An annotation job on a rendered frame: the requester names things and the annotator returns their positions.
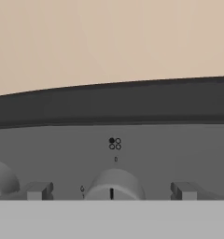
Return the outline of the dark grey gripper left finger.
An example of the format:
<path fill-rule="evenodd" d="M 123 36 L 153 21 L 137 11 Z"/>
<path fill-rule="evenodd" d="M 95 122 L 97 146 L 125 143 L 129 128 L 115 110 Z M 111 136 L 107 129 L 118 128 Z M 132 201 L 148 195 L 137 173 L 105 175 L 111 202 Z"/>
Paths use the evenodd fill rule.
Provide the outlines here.
<path fill-rule="evenodd" d="M 52 182 L 32 182 L 22 188 L 13 200 L 52 200 L 53 199 L 53 183 Z"/>

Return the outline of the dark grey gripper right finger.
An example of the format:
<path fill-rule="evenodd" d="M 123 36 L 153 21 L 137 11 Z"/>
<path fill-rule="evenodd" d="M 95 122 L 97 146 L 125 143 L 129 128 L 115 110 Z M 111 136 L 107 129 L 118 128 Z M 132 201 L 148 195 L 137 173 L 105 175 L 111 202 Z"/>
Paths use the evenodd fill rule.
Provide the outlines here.
<path fill-rule="evenodd" d="M 172 200 L 222 200 L 223 197 L 213 192 L 204 190 L 196 183 L 172 182 Z"/>

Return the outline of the grey stove knob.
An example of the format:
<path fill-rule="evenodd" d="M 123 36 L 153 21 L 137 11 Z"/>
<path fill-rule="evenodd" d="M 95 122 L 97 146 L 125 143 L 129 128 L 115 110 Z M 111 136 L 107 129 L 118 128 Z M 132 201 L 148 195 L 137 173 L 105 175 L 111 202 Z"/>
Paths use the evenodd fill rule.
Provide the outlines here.
<path fill-rule="evenodd" d="M 16 192 L 20 189 L 20 181 L 14 172 L 0 162 L 0 196 Z"/>
<path fill-rule="evenodd" d="M 139 180 L 121 169 L 108 169 L 91 182 L 86 200 L 145 200 L 146 194 Z"/>

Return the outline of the grey stove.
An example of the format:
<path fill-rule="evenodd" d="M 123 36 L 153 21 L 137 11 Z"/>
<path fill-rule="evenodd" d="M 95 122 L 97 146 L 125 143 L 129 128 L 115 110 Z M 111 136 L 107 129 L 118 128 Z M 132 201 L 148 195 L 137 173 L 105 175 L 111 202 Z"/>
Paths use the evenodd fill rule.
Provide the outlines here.
<path fill-rule="evenodd" d="M 102 171 L 136 176 L 149 200 L 176 181 L 224 196 L 224 77 L 109 83 L 0 96 L 0 162 L 22 184 L 82 198 Z"/>

